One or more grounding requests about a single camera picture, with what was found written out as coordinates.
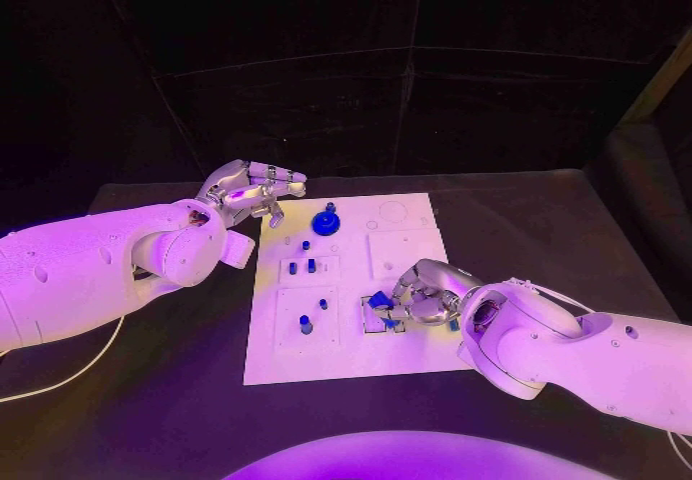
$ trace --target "small blue cylinder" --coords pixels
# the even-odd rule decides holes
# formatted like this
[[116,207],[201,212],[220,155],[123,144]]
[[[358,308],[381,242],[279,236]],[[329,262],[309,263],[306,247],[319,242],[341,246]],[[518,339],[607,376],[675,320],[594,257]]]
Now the small blue cylinder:
[[310,333],[313,333],[313,324],[310,323],[308,315],[300,317],[300,331],[303,332],[303,335],[310,335]]

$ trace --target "white robotic arm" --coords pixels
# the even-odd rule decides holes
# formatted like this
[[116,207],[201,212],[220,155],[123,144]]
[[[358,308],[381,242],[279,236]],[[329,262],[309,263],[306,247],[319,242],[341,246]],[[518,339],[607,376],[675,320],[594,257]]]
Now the white robotic arm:
[[534,399],[555,383],[602,412],[691,435],[692,328],[587,308],[576,317],[540,290],[586,308],[531,282],[483,285],[424,259],[394,288],[397,305],[375,312],[426,325],[459,321],[459,357],[517,397]]
[[254,241],[227,228],[283,212],[306,177],[235,160],[195,200],[90,215],[0,239],[0,350],[71,337],[207,278],[220,260],[244,268]]

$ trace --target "screw hole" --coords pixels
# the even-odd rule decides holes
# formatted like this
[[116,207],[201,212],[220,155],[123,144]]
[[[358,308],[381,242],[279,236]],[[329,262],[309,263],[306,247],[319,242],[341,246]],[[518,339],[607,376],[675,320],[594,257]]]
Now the screw hole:
[[639,332],[635,330],[635,327],[632,327],[630,325],[625,327],[625,333],[635,340],[639,338]]

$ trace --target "table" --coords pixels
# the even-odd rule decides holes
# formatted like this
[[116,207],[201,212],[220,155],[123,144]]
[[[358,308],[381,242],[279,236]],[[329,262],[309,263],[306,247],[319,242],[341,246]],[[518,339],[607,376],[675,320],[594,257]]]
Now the table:
[[[172,202],[198,188],[106,185],[91,213]],[[597,310],[677,321],[581,171],[309,180],[312,198],[408,192],[430,192],[450,262],[479,278],[528,278]],[[237,230],[259,239],[260,221]],[[257,252],[246,270],[220,264],[199,286],[129,315],[71,384],[0,404],[2,476],[220,478],[303,442],[374,430],[476,435],[620,478],[685,475],[662,431],[554,385],[534,401],[475,371],[243,386],[256,260]],[[67,378],[114,326],[11,352],[0,395]]]

